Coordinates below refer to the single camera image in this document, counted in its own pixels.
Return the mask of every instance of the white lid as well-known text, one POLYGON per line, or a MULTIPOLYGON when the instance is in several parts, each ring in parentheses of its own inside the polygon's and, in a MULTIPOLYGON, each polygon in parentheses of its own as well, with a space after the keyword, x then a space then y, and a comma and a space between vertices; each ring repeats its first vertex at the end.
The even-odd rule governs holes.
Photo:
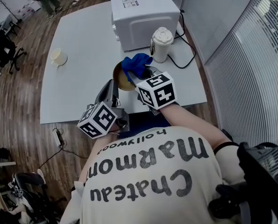
POLYGON ((153 41, 161 46, 168 46, 170 45, 174 38, 171 33, 167 28, 159 28, 158 30, 155 31, 155 33, 152 36, 153 41))

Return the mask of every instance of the black strap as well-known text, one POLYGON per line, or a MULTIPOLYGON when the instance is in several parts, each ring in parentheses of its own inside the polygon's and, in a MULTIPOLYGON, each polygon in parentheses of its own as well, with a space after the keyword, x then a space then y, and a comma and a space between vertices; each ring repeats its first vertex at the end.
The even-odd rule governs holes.
POLYGON ((237 146, 237 147, 239 147, 239 145, 238 145, 237 143, 234 143, 234 142, 226 142, 226 143, 220 144, 218 147, 216 147, 216 148, 214 149, 214 155, 216 155, 217 152, 218 152, 220 149, 222 149, 222 148, 224 148, 224 147, 227 147, 227 146, 237 146))

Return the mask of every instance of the blue cloth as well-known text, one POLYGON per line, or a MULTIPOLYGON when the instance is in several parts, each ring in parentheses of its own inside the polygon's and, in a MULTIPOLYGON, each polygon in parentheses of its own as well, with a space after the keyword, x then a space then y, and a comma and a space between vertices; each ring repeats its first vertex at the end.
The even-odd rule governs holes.
POLYGON ((153 58, 145 53, 136 54, 133 59, 129 57, 124 58, 121 62, 122 69, 124 74, 127 76, 128 81, 131 81, 128 71, 131 70, 136 76, 142 78, 142 75, 145 70, 145 65, 150 65, 153 61, 153 58))

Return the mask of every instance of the black chair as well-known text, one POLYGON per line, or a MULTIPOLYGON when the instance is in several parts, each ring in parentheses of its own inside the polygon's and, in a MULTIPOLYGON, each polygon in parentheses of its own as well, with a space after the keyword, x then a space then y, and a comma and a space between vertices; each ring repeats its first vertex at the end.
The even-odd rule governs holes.
POLYGON ((26 52, 23 52, 23 48, 19 48, 19 50, 16 51, 15 43, 6 37, 4 31, 0 31, 0 67, 4 67, 10 61, 9 73, 12 75, 13 72, 11 70, 13 66, 17 71, 20 70, 16 64, 17 59, 26 54, 26 52))

